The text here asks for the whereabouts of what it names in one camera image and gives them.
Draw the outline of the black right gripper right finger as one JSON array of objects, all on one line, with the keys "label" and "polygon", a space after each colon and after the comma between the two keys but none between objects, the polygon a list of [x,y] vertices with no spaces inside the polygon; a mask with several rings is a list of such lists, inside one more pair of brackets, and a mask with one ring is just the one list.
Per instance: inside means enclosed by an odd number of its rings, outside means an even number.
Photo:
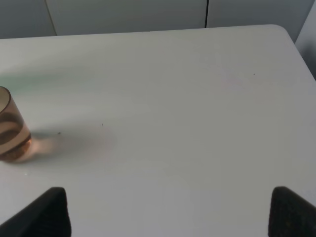
[{"label": "black right gripper right finger", "polygon": [[287,187],[273,189],[269,237],[314,237],[316,207]]}]

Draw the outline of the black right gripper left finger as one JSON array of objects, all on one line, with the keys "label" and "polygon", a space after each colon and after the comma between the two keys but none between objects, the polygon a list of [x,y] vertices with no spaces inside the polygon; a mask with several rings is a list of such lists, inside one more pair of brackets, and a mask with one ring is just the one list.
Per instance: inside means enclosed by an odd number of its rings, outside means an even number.
[{"label": "black right gripper left finger", "polygon": [[66,191],[53,187],[0,225],[2,237],[70,237]]}]

